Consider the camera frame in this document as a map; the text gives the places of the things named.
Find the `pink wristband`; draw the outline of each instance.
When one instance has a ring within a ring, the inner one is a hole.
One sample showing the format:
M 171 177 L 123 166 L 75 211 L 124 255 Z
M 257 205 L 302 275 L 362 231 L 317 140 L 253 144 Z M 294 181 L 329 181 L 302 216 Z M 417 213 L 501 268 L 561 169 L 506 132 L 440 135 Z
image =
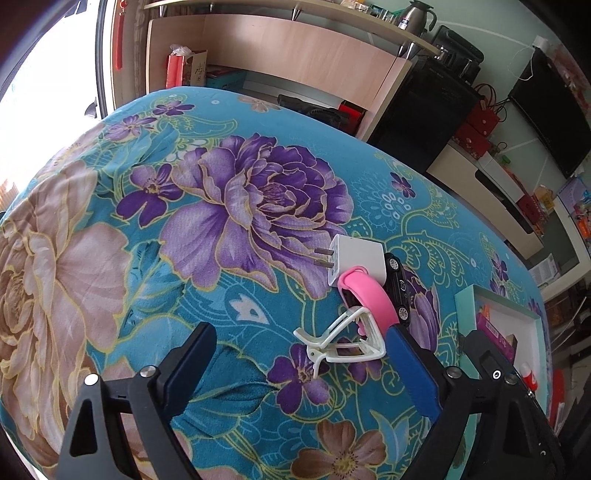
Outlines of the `pink wristband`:
M 374 316 L 382 336 L 388 329 L 400 323 L 394 305 L 381 285 L 368 275 L 364 267 L 353 267 L 339 277 L 337 284 L 340 296 L 346 304 L 343 290 L 350 290 L 361 302 L 363 307 L 369 309 Z

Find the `bed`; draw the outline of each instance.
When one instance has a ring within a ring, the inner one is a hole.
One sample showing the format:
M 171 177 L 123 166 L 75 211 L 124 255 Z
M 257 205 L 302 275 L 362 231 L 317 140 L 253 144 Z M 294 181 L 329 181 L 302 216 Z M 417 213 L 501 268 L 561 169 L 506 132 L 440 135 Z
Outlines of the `bed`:
M 49 478 L 85 376 L 157 365 L 199 322 L 217 350 L 172 427 L 202 478 L 398 478 L 430 425 L 388 359 L 324 364 L 314 379 L 292 333 L 319 335 L 343 312 L 313 264 L 337 233 L 402 259 L 410 332 L 445 365 L 458 362 L 454 295 L 471 284 L 547 325 L 525 267 L 433 183 L 221 90 L 162 90 L 117 110 L 47 163 L 0 233 L 0 418 Z M 470 445 L 467 434 L 449 478 Z

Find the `white charger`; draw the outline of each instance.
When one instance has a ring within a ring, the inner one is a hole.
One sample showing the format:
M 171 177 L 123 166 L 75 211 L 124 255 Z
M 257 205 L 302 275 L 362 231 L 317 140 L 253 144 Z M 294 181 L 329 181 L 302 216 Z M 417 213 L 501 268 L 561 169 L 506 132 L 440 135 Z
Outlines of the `white charger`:
M 352 267 L 365 267 L 370 277 L 380 285 L 386 283 L 386 263 L 382 244 L 347 235 L 335 235 L 328 249 L 316 248 L 315 253 L 326 255 L 327 260 L 314 264 L 328 269 L 328 282 L 336 287 L 339 277 Z

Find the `red hanging ornament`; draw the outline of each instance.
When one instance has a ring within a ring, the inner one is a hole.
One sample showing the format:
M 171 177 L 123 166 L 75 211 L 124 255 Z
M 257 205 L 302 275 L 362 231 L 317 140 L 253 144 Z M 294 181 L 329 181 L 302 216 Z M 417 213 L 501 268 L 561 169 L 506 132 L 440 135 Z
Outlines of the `red hanging ornament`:
M 115 28 L 117 30 L 115 36 L 115 70 L 121 70 L 123 68 L 123 21 L 125 19 L 125 8 L 127 7 L 127 1 L 121 0 L 119 2 L 119 8 L 121 12 L 117 15 Z

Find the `white clip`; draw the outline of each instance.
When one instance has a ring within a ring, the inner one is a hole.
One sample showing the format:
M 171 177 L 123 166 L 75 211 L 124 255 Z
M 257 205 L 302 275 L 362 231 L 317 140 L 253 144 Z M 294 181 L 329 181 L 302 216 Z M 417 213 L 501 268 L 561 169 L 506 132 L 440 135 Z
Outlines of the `white clip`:
M 352 343 L 331 343 L 351 322 L 360 322 L 367 338 Z M 294 330 L 294 335 L 306 344 L 308 358 L 314 363 L 314 378 L 318 378 L 318 370 L 322 360 L 331 363 L 348 364 L 367 362 L 386 355 L 386 344 L 379 332 L 378 324 L 370 310 L 365 307 L 351 307 L 319 337 L 312 337 L 303 328 Z M 339 349 L 359 349 L 360 355 L 339 355 Z

